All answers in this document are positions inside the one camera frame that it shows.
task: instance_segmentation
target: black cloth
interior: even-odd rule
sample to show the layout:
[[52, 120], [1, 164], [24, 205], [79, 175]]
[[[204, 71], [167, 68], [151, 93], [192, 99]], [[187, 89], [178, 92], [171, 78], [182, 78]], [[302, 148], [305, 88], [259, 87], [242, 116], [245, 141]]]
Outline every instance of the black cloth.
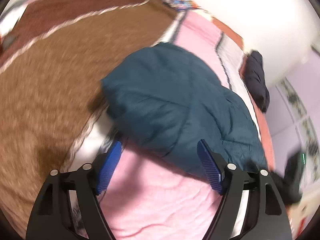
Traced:
[[[284, 177], [280, 176], [277, 172], [269, 172], [279, 191], [282, 201], [286, 206], [299, 203], [302, 198], [299, 187], [305, 169], [304, 158], [304, 153], [299, 149], [288, 159]], [[259, 165], [257, 167], [258, 169], [255, 172], [258, 172], [260, 169], [267, 169], [266, 167], [261, 167]]]
[[244, 83], [256, 105], [265, 113], [270, 103], [270, 95], [264, 80], [262, 55], [256, 50], [247, 58]]

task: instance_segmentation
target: pink fabric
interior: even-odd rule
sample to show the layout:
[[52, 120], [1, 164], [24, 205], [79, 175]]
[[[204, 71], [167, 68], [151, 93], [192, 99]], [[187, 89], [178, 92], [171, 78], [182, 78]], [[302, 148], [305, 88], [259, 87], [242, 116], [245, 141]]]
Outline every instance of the pink fabric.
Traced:
[[228, 78], [215, 51], [221, 30], [196, 12], [188, 11], [174, 44], [192, 52], [216, 73], [221, 84], [229, 88]]
[[220, 204], [210, 185], [132, 142], [100, 202], [116, 239], [202, 239]]

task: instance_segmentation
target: bed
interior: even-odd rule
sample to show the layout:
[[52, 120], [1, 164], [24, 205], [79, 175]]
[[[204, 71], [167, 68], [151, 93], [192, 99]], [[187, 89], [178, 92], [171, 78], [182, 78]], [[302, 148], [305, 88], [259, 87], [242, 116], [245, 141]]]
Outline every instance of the bed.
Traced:
[[[106, 115], [99, 80], [130, 53], [159, 42], [194, 53], [223, 86], [243, 99], [268, 166], [274, 168], [266, 120], [239, 74], [246, 57], [242, 38], [193, 1], [181, 9], [172, 6], [172, 0], [23, 0], [1, 16], [0, 33], [11, 40], [0, 56], [5, 138], [0, 205], [23, 238], [32, 204], [50, 170], [73, 171], [92, 162], [117, 133]], [[70, 196], [74, 223], [85, 236], [76, 196]], [[241, 230], [247, 197], [244, 191], [234, 235]], [[117, 239], [199, 239], [220, 197], [206, 181], [128, 139], [99, 201]], [[190, 234], [191, 227], [198, 230]]]

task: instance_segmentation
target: brown blanket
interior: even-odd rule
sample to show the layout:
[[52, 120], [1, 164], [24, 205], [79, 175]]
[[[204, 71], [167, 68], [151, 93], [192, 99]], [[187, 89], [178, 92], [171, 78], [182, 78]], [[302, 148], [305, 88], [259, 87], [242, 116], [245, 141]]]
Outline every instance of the brown blanket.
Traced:
[[0, 66], [32, 38], [45, 33], [53, 26], [91, 11], [113, 6], [142, 3], [144, 0], [38, 0], [29, 4], [10, 35], [17, 36], [15, 43], [0, 57]]
[[[44, 13], [41, 3], [47, 1], [35, 2], [38, 10], [27, 8], [12, 32], [19, 39], [2, 63], [53, 25], [102, 7], [144, 0], [99, 0], [100, 7], [77, 0], [80, 4], [73, 8], [78, 11], [67, 15], [67, 9], [57, 7], [53, 12], [64, 11], [59, 16]], [[75, 140], [81, 142], [87, 121], [104, 103], [100, 79], [130, 53], [152, 45], [175, 15], [160, 0], [150, 0], [81, 19], [37, 41], [0, 75], [0, 205], [22, 237], [45, 177], [72, 161], [75, 149], [70, 148], [77, 147]], [[37, 17], [41, 20], [28, 22]]]

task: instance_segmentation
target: teal jacket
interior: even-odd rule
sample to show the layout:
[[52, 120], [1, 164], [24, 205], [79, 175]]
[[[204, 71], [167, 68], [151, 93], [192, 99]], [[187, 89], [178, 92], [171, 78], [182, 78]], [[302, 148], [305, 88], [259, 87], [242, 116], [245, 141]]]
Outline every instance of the teal jacket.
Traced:
[[243, 170], [267, 166], [242, 99], [180, 47], [160, 43], [132, 53], [102, 87], [118, 129], [186, 172], [205, 176], [196, 152], [200, 139]]

